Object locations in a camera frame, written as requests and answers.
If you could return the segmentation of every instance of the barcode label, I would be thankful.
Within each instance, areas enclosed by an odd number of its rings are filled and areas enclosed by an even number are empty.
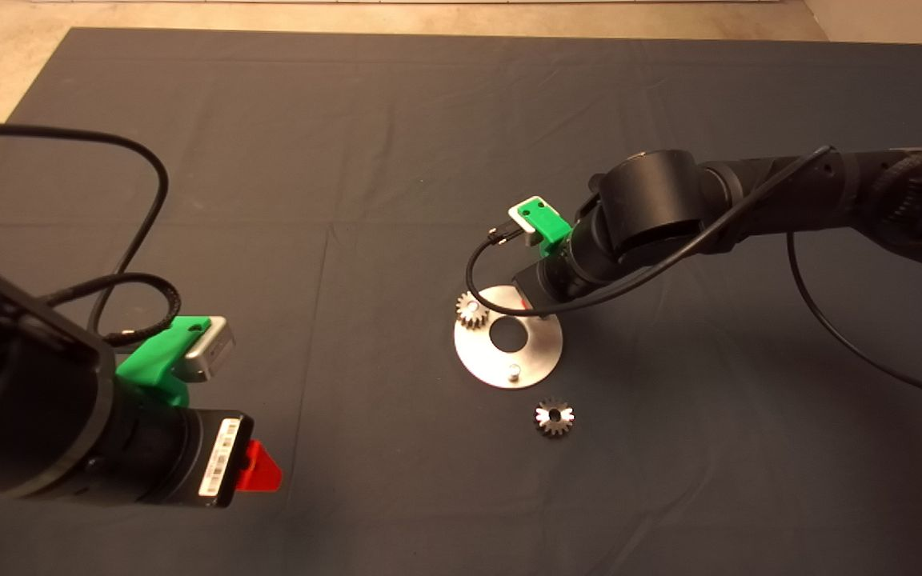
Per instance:
[[[219,424],[219,434],[216,434],[215,444],[212,445],[212,455],[209,456],[208,466],[205,467],[198,496],[212,497],[219,493],[219,485],[226,474],[226,464],[230,463],[230,455],[234,452],[234,440],[237,440],[237,430],[240,427],[240,418],[224,418]]]

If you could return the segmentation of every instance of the spur gear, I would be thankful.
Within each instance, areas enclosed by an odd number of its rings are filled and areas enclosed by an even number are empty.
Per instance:
[[[486,320],[490,317],[490,311],[479,300],[471,296],[471,292],[465,292],[458,297],[455,310],[458,315],[458,322],[469,330],[482,328],[486,325]]]
[[[535,428],[549,438],[559,438],[575,425],[575,409],[567,402],[546,398],[535,408]]]

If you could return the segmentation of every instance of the red plastic part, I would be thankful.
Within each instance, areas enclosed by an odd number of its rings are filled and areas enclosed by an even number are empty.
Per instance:
[[[275,465],[266,452],[263,443],[257,440],[248,442],[246,451],[248,466],[241,470],[237,478],[238,492],[275,492],[283,481],[283,471]]]

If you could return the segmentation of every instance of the metal disc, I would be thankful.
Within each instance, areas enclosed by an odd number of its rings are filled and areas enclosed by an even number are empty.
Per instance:
[[[524,307],[522,295],[513,286],[493,286],[479,294],[497,305],[512,309]],[[490,339],[490,327],[506,315],[489,311],[489,320],[480,328],[466,328],[460,322],[454,323],[454,348],[465,368],[479,380],[498,389],[523,389],[549,376],[560,361],[563,349],[557,317],[515,317],[526,329],[528,339],[523,349],[509,353],[498,349]]]

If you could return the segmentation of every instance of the concrete floor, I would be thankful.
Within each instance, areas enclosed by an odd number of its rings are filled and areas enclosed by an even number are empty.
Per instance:
[[[827,40],[802,0],[716,4],[37,4],[0,0],[0,121],[72,26]]]

